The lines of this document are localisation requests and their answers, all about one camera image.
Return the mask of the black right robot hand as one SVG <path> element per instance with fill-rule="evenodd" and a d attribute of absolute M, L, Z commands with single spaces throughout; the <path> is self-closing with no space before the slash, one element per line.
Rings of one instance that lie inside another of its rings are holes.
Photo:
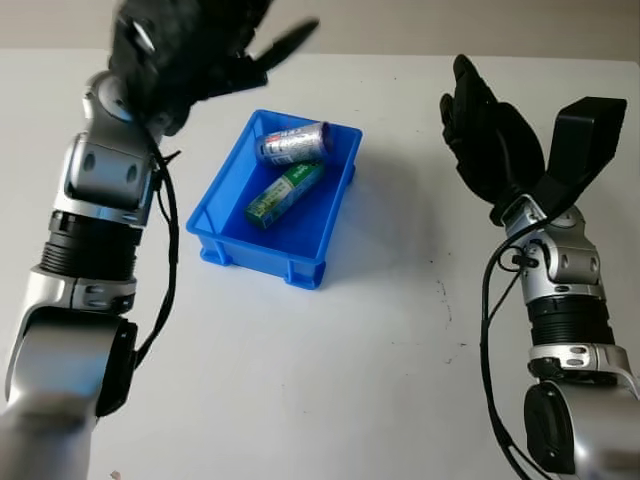
<path fill-rule="evenodd" d="M 440 100 L 443 138 L 466 186 L 492 205 L 496 226 L 520 195 L 545 172 L 539 140 L 521 113 L 497 99 L 464 54 L 453 62 L 455 90 Z"/>

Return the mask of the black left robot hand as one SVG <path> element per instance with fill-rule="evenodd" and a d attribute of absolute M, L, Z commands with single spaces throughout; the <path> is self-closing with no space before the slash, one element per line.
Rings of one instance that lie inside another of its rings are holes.
<path fill-rule="evenodd" d="M 268 73 L 318 28 L 310 17 L 254 57 L 248 47 L 268 1 L 125 1 L 113 29 L 110 71 L 122 82 L 126 105 L 166 136 L 186 123 L 191 107 L 267 84 Z"/>

